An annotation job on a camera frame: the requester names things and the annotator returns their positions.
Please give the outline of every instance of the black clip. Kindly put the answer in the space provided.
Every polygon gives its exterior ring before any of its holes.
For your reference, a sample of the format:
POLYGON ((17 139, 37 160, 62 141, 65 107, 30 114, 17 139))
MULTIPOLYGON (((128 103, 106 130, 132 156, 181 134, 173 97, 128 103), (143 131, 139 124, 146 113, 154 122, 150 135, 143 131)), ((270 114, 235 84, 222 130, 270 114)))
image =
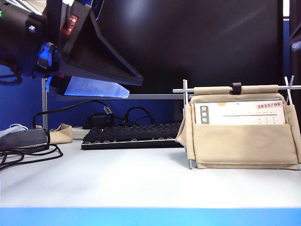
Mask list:
POLYGON ((241 82, 234 82, 231 84, 232 92, 230 94, 239 95, 241 93, 241 82))

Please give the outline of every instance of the black keyboard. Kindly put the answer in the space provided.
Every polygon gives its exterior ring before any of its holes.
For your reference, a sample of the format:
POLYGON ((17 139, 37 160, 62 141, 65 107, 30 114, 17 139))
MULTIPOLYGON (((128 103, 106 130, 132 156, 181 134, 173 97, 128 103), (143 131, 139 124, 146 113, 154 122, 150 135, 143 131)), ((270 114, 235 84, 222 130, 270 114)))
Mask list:
POLYGON ((81 148, 125 149, 182 147, 174 141, 180 124, 147 125, 134 127, 106 127, 91 129, 84 137, 81 148))

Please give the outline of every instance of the black cable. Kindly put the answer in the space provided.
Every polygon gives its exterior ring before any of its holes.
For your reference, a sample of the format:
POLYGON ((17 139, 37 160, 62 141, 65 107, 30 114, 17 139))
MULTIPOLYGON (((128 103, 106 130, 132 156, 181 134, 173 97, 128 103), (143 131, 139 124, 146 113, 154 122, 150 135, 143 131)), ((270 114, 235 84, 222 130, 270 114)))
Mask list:
POLYGON ((87 101, 83 101, 83 102, 80 102, 78 104, 75 104, 75 105, 71 105, 69 107, 64 107, 64 108, 61 108, 61 109, 55 109, 55 110, 50 110, 50 111, 45 111, 45 112, 39 112, 37 113, 33 119, 32 119, 32 128, 36 128, 36 118, 39 116, 39 115, 44 115, 44 114, 52 114, 52 113, 57 113, 57 112, 62 112, 62 111, 66 111, 66 110, 69 110, 70 108, 73 108, 73 107, 76 107, 78 105, 81 105, 81 104, 84 104, 84 103, 88 103, 88 102, 98 102, 100 104, 103 104, 104 106, 108 107, 108 105, 106 105, 104 102, 102 101, 99 101, 99 100, 87 100, 87 101))
MULTIPOLYGON (((87 118, 88 121, 91 122, 92 117, 95 116, 95 115, 107 115, 107 114, 106 114, 106 113, 93 113, 93 114, 91 114, 91 115, 88 116, 88 118, 87 118)), ((122 121, 125 120, 125 119, 120 118, 120 117, 118 117, 118 116, 116 116, 116 115, 113 115, 113 114, 110 114, 110 115, 112 116, 112 118, 119 119, 119 120, 122 120, 122 121)), ((129 122, 129 123, 132 123, 132 124, 134 124, 134 125, 136 125, 136 126, 140 126, 140 124, 138 124, 138 123, 136 123, 136 122, 134 122, 134 121, 129 121, 129 120, 128 120, 128 122, 129 122)))
POLYGON ((136 119, 134 122, 136 122, 136 121, 138 121, 138 120, 140 120, 140 119, 145 119, 145 118, 149 118, 149 116, 146 115, 146 116, 140 117, 140 118, 136 119))
POLYGON ((170 124, 170 123, 181 123, 182 121, 173 121, 173 120, 171 120, 171 121, 165 121, 164 123, 162 123, 162 124, 170 124))
POLYGON ((4 61, 4 60, 0 60, 0 64, 4 65, 6 67, 9 67, 10 71, 13 73, 13 74, 9 74, 9 75, 0 75, 0 84, 1 85, 15 85, 15 84, 22 83, 22 78, 21 78, 21 75, 20 75, 16 65, 14 65, 13 63, 4 61), (16 79, 13 81, 1 80, 1 79, 6 79, 6 78, 13 78, 13 77, 16 77, 16 79))
POLYGON ((60 150, 60 148, 57 145, 42 145, 40 147, 35 147, 35 148, 7 149, 5 151, 1 151, 0 153, 1 153, 0 156, 3 156, 3 159, 0 163, 0 171, 6 169, 8 167, 13 167, 13 166, 17 166, 17 165, 24 165, 24 164, 40 162, 40 161, 48 161, 48 160, 57 159, 57 158, 60 158, 60 157, 63 156, 62 151, 60 150), (45 153, 37 153, 37 152, 47 150, 50 146, 55 147, 55 149, 50 150, 49 152, 45 152, 45 153), (47 155, 47 154, 50 154, 50 153, 54 153, 56 151, 58 151, 58 153, 59 153, 57 156, 44 158, 44 159, 31 160, 31 161, 22 161, 26 155, 29 155, 29 156, 44 156, 44 155, 47 155), (7 159, 7 157, 9 155, 16 155, 16 153, 18 153, 18 155, 21 156, 20 159, 5 162, 5 160, 7 159))
POLYGON ((135 107, 131 107, 127 110, 127 112, 125 113, 124 115, 124 118, 125 118, 125 123, 129 122, 128 120, 128 116, 129 116, 129 113, 131 110, 133 109, 141 109, 143 111, 145 111, 145 113, 148 115, 148 117, 150 118, 150 123, 151 125, 155 125, 156 124, 156 121, 154 120, 154 118, 151 116, 150 112, 148 110, 146 110, 144 107, 141 107, 141 106, 135 106, 135 107))

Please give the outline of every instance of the white card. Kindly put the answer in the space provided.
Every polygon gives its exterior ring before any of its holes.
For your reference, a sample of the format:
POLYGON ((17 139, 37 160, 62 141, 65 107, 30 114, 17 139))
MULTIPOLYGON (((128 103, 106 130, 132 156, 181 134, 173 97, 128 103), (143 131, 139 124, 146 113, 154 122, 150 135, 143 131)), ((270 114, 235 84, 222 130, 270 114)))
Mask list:
POLYGON ((196 124, 281 125, 285 124, 281 99, 196 102, 196 124))

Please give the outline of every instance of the beige fabric bag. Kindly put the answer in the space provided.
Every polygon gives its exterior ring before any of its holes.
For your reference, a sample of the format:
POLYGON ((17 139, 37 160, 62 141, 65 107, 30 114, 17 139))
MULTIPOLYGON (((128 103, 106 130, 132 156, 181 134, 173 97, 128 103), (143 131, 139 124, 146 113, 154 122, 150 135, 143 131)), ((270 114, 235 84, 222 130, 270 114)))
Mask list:
POLYGON ((61 124, 56 130, 50 131, 51 144, 71 143, 73 140, 72 126, 61 124))
POLYGON ((199 169, 298 169, 301 137, 296 110, 286 104, 277 85, 242 86, 240 95, 229 94, 229 87, 195 88, 184 112, 176 141, 199 169), (196 124, 195 102, 263 98, 282 99, 285 125, 196 124))

